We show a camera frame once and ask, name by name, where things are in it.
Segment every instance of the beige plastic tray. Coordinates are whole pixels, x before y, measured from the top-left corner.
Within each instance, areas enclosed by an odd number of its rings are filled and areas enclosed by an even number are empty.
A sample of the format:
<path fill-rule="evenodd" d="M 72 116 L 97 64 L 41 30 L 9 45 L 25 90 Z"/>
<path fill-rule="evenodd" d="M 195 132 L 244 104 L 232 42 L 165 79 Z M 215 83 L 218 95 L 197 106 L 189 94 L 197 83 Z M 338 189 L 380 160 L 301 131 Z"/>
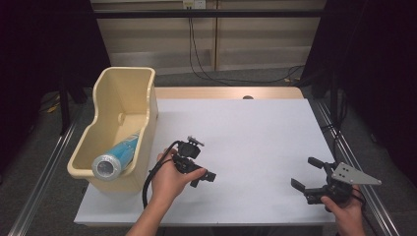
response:
<path fill-rule="evenodd" d="M 68 162 L 68 172 L 87 179 L 103 192 L 139 192 L 148 173 L 149 154 L 158 113 L 152 68 L 110 67 L 94 85 L 94 119 L 88 125 Z M 94 177 L 96 157 L 140 130 L 132 162 L 113 181 Z"/>

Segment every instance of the hand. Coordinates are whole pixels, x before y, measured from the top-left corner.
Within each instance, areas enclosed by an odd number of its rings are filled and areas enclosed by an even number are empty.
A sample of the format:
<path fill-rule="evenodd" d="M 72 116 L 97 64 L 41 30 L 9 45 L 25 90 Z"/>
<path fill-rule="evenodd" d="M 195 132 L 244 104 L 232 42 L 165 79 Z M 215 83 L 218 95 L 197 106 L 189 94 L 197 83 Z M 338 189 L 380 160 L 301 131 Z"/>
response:
<path fill-rule="evenodd" d="M 167 162 L 162 164 L 155 176 L 153 176 L 151 181 L 152 197 L 149 204 L 127 235 L 155 235 L 160 221 L 171 207 L 175 198 L 181 194 L 189 182 L 202 177 L 206 173 L 204 168 L 188 174 L 180 173 L 172 161 L 172 155 L 175 153 L 177 153 L 175 149 L 169 151 L 163 160 Z M 157 160 L 160 160 L 162 156 L 162 153 L 159 154 Z"/>
<path fill-rule="evenodd" d="M 163 161 L 167 161 L 156 172 L 152 179 L 152 197 L 149 202 L 171 205 L 174 199 L 181 194 L 185 186 L 206 173 L 206 169 L 200 168 L 188 174 L 180 173 L 172 161 L 172 155 L 176 149 L 171 149 Z M 160 153 L 157 160 L 160 160 L 163 153 Z"/>
<path fill-rule="evenodd" d="M 353 186 L 352 194 L 361 198 L 359 187 Z M 350 198 L 344 208 L 339 207 L 331 198 L 323 196 L 322 203 L 336 216 L 338 232 L 341 236 L 365 235 L 362 225 L 362 203 L 355 198 Z"/>

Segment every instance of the electrical cable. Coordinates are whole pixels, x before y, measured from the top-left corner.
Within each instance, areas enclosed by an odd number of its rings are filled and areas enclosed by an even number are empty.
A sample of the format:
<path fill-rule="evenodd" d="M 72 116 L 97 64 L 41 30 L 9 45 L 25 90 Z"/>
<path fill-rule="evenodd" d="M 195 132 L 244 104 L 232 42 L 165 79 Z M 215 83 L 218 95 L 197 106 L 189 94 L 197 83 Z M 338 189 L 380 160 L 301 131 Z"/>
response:
<path fill-rule="evenodd" d="M 323 134 L 327 132 L 330 129 L 334 129 L 334 138 L 333 138 L 333 144 L 332 144 L 332 154 L 334 159 L 336 159 L 336 141 L 339 139 L 339 136 L 341 134 L 341 124 L 343 123 L 344 119 L 347 116 L 347 98 L 345 93 L 343 92 L 342 98 L 340 101 L 340 110 L 338 111 L 337 115 L 337 121 L 333 121 L 331 124 L 328 124 L 326 126 L 320 127 L 322 129 Z"/>
<path fill-rule="evenodd" d="M 152 170 L 149 171 L 149 175 L 147 177 L 147 180 L 145 180 L 145 184 L 144 187 L 142 189 L 142 202 L 144 204 L 144 209 L 147 207 L 148 205 L 148 188 L 150 185 L 150 181 L 152 180 L 152 178 L 155 176 L 156 172 L 160 169 L 160 167 L 162 167 L 162 165 L 172 159 L 168 159 L 165 160 L 166 155 L 169 154 L 169 152 L 172 150 L 172 148 L 177 145 L 180 144 L 179 141 L 175 141 L 174 143 L 172 143 L 171 146 L 169 146 L 169 148 L 166 149 L 165 153 L 162 155 L 162 157 L 160 158 L 160 160 L 156 163 L 156 165 L 153 167 Z"/>
<path fill-rule="evenodd" d="M 361 22 L 361 20 L 362 20 L 362 18 L 363 18 L 363 15 L 364 15 L 364 12 L 365 12 L 365 9 L 367 8 L 367 5 L 368 5 L 368 1 L 369 0 L 366 0 L 365 1 L 365 3 L 362 5 L 362 9 L 361 9 L 361 12 L 360 12 L 360 16 L 359 16 L 359 18 L 357 19 L 357 22 L 356 22 L 356 24 L 355 24 L 355 26 L 354 26 L 354 29 L 353 29 L 353 32 L 350 34 L 350 37 L 349 37 L 349 39 L 348 39 L 348 43 L 347 43 L 347 46 L 346 46 L 346 50 L 344 50 L 344 54 L 343 54 L 343 56 L 342 56 L 342 58 L 341 58 L 341 63 L 339 63 L 339 65 L 343 65 L 344 64 L 344 62 L 347 60 L 347 56 L 348 56 L 348 53 L 349 53 L 349 51 L 350 51 L 350 48 L 351 48 L 351 46 L 352 46 L 352 44 L 353 44 L 353 40 L 354 40 L 354 38 L 355 38 L 355 34 L 356 34 L 356 32 L 357 32 L 357 30 L 358 30 L 358 26 L 359 26 L 359 24 L 360 24 L 360 22 Z M 336 71 L 340 71 L 340 68 L 338 68 L 338 70 L 337 69 L 334 69 L 334 71 L 333 71 L 333 73 L 335 74 L 336 73 Z M 341 122 L 342 122 L 342 120 L 341 119 L 344 119 L 344 117 L 345 117 L 345 115 L 346 114 L 344 114 L 343 116 L 339 116 L 338 118 L 337 118 L 337 120 L 338 121 L 333 121 L 333 122 L 335 122 L 336 124 L 336 127 L 338 127 L 338 129 L 337 129 L 337 132 L 336 132 L 336 134 L 335 134 L 335 137 L 334 137 L 334 143 L 333 143 L 333 154 L 334 154 L 334 159 L 335 159 L 335 142 L 336 142 L 336 139 L 338 139 L 338 136 L 340 135 L 340 127 L 341 127 Z"/>
<path fill-rule="evenodd" d="M 189 59 L 190 59 L 191 69 L 192 69 L 193 73 L 197 77 L 199 77 L 200 79 L 203 79 L 203 80 L 215 81 L 215 82 L 224 84 L 224 85 L 229 86 L 229 87 L 231 87 L 232 85 L 231 84 L 228 84 L 226 82 L 241 82 L 241 83 L 253 83 L 253 84 L 270 84 L 270 83 L 275 83 L 275 82 L 283 81 L 283 80 L 289 78 L 294 73 L 296 73 L 300 68 L 303 68 L 304 67 L 304 65 L 293 66 L 293 67 L 291 67 L 291 68 L 288 69 L 287 76 L 282 77 L 282 78 L 278 78 L 276 80 L 271 80 L 271 81 L 248 81 L 248 80 L 235 80 L 235 79 L 226 79 L 226 78 L 218 78 L 218 79 L 215 79 L 215 78 L 212 78 L 211 76 L 209 76 L 206 73 L 206 71 L 203 69 L 202 65 L 201 65 L 200 58 L 199 58 L 199 55 L 198 55 L 198 52 L 197 52 L 197 44 L 196 44 L 196 40 L 195 40 L 195 36 L 194 36 L 194 24 L 193 24 L 193 19 L 192 18 L 189 18 L 189 32 L 190 32 L 190 53 L 189 53 L 190 58 Z M 206 76 L 206 78 L 198 75 L 197 72 L 194 70 L 193 63 L 192 63 L 192 58 L 191 58 L 191 54 L 192 54 L 191 50 L 193 49 L 193 46 L 194 46 L 194 51 L 195 51 L 195 54 L 196 54 L 196 57 L 197 57 L 197 61 L 198 61 L 200 70 L 203 72 L 203 74 Z"/>
<path fill-rule="evenodd" d="M 50 105 L 49 107 L 46 107 L 46 108 L 40 109 L 40 110 L 38 110 L 37 112 L 38 112 L 38 113 L 42 113 L 42 112 L 44 112 L 44 111 L 51 112 L 51 111 L 55 110 L 55 108 L 57 108 L 57 107 L 59 106 L 59 104 L 60 104 L 60 103 L 61 103 L 61 102 L 56 101 L 56 102 L 54 102 L 52 105 Z"/>
<path fill-rule="evenodd" d="M 297 88 L 302 88 L 302 87 L 309 86 L 312 83 L 313 80 L 315 80 L 317 77 L 324 76 L 325 73 L 326 73 L 325 69 L 323 69 L 323 68 L 318 69 L 318 70 L 312 72 L 308 76 L 303 76 L 303 79 L 298 81 L 297 83 L 295 83 L 293 86 L 297 87 Z"/>
<path fill-rule="evenodd" d="M 42 101 L 40 104 L 43 105 L 53 99 L 56 99 L 59 96 L 59 92 L 54 93 L 51 97 L 47 98 L 46 100 Z"/>

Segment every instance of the white tabletop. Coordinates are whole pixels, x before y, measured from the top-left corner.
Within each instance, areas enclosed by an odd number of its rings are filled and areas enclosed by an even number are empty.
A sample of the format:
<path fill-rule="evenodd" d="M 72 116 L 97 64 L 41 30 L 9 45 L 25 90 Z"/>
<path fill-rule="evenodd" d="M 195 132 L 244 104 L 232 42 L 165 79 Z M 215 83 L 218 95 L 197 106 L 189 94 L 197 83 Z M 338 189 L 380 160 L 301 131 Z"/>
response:
<path fill-rule="evenodd" d="M 291 178 L 307 188 L 326 183 L 309 156 L 334 162 L 307 99 L 159 99 L 158 110 L 149 169 L 158 153 L 191 135 L 206 145 L 196 163 L 216 174 L 212 183 L 187 186 L 162 226 L 334 222 L 290 185 Z M 142 193 L 101 193 L 89 185 L 75 222 L 132 225 L 142 211 Z"/>

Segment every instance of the can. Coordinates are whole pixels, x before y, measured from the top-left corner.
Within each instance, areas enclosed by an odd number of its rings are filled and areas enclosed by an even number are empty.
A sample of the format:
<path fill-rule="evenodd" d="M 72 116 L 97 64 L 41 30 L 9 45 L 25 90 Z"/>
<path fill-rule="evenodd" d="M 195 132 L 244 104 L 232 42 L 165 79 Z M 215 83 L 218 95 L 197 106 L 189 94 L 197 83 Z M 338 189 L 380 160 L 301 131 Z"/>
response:
<path fill-rule="evenodd" d="M 91 165 L 94 176 L 103 181 L 116 179 L 132 161 L 138 139 L 139 132 L 129 136 L 105 154 L 98 156 Z"/>

